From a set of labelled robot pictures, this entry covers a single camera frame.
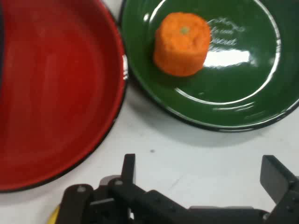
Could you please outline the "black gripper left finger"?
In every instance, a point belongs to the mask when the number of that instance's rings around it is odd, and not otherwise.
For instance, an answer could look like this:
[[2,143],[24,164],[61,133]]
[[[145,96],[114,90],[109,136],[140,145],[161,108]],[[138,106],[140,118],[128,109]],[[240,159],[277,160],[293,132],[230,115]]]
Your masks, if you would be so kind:
[[157,191],[135,185],[135,154],[124,156],[121,175],[93,189],[77,184],[64,191],[59,224],[186,224],[187,209]]

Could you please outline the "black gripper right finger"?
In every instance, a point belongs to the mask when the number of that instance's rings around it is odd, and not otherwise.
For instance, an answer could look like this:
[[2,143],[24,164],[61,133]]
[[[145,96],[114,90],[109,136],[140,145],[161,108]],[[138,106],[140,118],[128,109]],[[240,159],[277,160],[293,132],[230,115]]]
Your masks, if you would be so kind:
[[297,224],[299,222],[299,178],[275,156],[262,157],[260,183],[275,203],[264,215],[266,224]]

